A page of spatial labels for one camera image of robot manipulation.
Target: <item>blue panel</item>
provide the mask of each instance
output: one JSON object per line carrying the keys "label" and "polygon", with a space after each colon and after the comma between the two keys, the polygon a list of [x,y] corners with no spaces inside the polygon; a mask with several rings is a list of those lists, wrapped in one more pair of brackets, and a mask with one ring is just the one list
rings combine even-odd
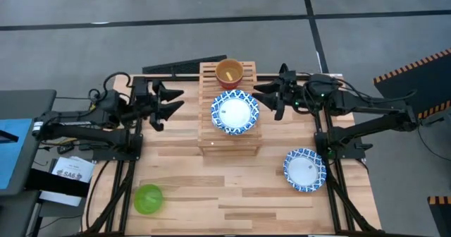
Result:
{"label": "blue panel", "polygon": [[31,119],[0,120],[0,130],[19,137],[18,142],[0,144],[0,189],[6,189],[30,129]]}

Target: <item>white label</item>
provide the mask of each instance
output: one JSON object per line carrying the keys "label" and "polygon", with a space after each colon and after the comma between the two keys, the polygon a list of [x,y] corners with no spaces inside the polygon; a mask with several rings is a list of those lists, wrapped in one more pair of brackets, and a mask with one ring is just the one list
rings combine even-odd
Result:
{"label": "white label", "polygon": [[37,121],[33,124],[33,131],[41,130],[41,126],[44,124],[42,121]]}

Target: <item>floor stripe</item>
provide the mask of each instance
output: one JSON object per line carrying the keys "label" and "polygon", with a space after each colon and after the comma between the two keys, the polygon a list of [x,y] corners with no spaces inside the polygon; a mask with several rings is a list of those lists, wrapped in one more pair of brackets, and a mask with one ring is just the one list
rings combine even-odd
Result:
{"label": "floor stripe", "polygon": [[319,59],[320,72],[329,73],[329,68],[326,63],[326,56],[324,54],[323,44],[321,43],[321,37],[319,36],[318,26],[314,19],[313,7],[311,6],[311,0],[304,0],[305,8],[307,10],[307,15],[309,17],[309,24],[311,34],[313,36],[313,41],[316,49],[316,53]]}
{"label": "floor stripe", "polygon": [[284,21],[284,20],[306,20],[306,19],[316,20],[316,19],[341,19],[341,18],[389,18],[389,17],[436,16],[436,15],[451,15],[451,10],[341,13],[341,14],[314,15],[313,9],[310,6],[310,8],[307,9],[307,15],[186,18],[186,19],[141,20],[141,21],[105,22],[105,23],[69,23],[69,24],[47,24],[47,25],[4,25],[0,26],[0,31],[113,28],[113,27],[134,27],[134,26],[153,26],[153,25],[188,25],[202,23],[236,23],[236,22]]}

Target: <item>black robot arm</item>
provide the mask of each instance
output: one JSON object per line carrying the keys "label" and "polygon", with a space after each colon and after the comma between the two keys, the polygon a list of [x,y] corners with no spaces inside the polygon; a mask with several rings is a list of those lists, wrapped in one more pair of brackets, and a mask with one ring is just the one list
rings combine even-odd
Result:
{"label": "black robot arm", "polygon": [[92,100],[89,111],[49,111],[37,117],[32,134],[37,140],[53,140],[60,137],[105,142],[111,147],[130,145],[129,128],[137,119],[147,119],[157,131],[163,130],[161,119],[168,120],[184,101],[162,104],[183,94],[182,90],[168,90],[163,83],[152,83],[133,88],[135,98],[127,103],[115,90],[105,90]]}
{"label": "black robot arm", "polygon": [[351,89],[343,87],[345,83],[329,75],[312,74],[308,75],[303,85],[298,85],[296,72],[289,71],[283,64],[279,77],[269,84],[254,86],[255,90],[263,93],[253,93],[252,96],[271,111],[276,110],[274,119],[277,121],[282,119],[285,106],[292,107],[299,114],[314,115],[324,109],[330,116],[342,116],[351,112],[383,115],[349,128],[333,127],[328,130],[329,145],[346,144],[352,139],[383,130],[412,131],[418,126],[412,108],[404,98],[370,97],[356,91],[349,83]]}

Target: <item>patterned plate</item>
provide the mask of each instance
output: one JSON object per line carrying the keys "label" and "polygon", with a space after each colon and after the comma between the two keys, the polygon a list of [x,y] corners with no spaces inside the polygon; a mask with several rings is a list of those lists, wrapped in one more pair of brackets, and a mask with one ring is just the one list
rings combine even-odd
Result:
{"label": "patterned plate", "polygon": [[326,167],[316,152],[298,149],[288,152],[283,162],[283,174],[296,190],[314,192],[326,180]]}
{"label": "patterned plate", "polygon": [[241,135],[254,126],[259,112],[257,100],[249,93],[225,91],[211,105],[211,121],[229,135]]}

